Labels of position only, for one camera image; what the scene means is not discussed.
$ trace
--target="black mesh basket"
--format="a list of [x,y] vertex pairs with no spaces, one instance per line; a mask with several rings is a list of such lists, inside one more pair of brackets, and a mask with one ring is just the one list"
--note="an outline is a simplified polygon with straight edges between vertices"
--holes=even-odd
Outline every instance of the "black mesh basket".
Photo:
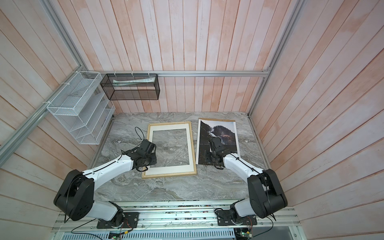
[[[155,77],[154,82],[119,83]],[[107,73],[100,83],[109,100],[158,100],[160,94],[157,74],[154,73]]]

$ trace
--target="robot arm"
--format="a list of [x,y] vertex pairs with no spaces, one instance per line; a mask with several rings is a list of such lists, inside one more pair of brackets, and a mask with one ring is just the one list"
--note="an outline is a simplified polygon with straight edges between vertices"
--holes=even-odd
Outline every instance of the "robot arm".
[[135,147],[98,167],[80,172],[68,173],[53,203],[66,213],[73,221],[83,217],[101,219],[111,227],[120,227],[124,216],[122,209],[112,202],[93,200],[93,192],[112,178],[130,170],[146,171],[149,165],[156,164],[156,146],[143,140],[140,147]]
[[206,157],[213,161],[215,166],[219,166],[216,168],[226,167],[248,183],[250,198],[231,205],[227,214],[231,220],[238,223],[248,215],[265,218],[288,205],[279,179],[273,170],[263,170],[246,162],[237,153],[230,152],[219,137],[213,137],[209,144],[212,152]]

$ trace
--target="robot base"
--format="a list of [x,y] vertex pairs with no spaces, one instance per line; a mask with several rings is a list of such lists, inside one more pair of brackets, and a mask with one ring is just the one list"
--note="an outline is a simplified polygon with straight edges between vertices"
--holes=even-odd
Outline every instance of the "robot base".
[[[124,214],[124,222],[122,228],[136,228],[137,227],[137,221],[139,219],[139,213],[138,212],[125,212]],[[99,220],[97,223],[97,229],[106,229],[111,228],[109,224],[106,223],[104,220]]]
[[245,217],[237,217],[233,219],[233,210],[215,210],[217,215],[217,224],[219,226],[232,226],[232,225],[257,225],[257,220],[255,215],[249,215]]

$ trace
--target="wire basket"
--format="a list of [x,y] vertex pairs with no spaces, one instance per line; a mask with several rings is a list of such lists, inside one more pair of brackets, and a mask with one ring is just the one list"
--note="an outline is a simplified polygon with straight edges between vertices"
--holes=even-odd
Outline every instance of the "wire basket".
[[160,94],[154,73],[107,73],[101,87],[109,100],[158,100]]
[[101,81],[97,72],[78,72],[47,106],[53,115],[79,115]]
[[99,144],[115,107],[95,94],[100,73],[78,72],[47,109],[80,144]]

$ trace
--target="black mounting plate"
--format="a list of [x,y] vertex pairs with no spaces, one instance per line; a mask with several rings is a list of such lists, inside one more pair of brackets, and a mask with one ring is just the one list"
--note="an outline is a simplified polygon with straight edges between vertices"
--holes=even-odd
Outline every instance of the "black mounting plate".
[[217,224],[219,226],[232,226],[232,225],[257,225],[257,220],[255,215],[248,215],[245,217],[241,217],[240,221],[232,221],[231,220],[231,214],[230,210],[216,210],[217,215],[223,216],[223,217],[217,217]]
[[[139,213],[138,212],[124,212],[123,213],[125,218],[124,218],[124,223],[122,228],[136,228],[137,227],[137,221],[139,219]],[[106,224],[106,221],[104,220],[99,220],[97,223],[97,229],[106,229],[106,228],[111,228],[110,225]]]

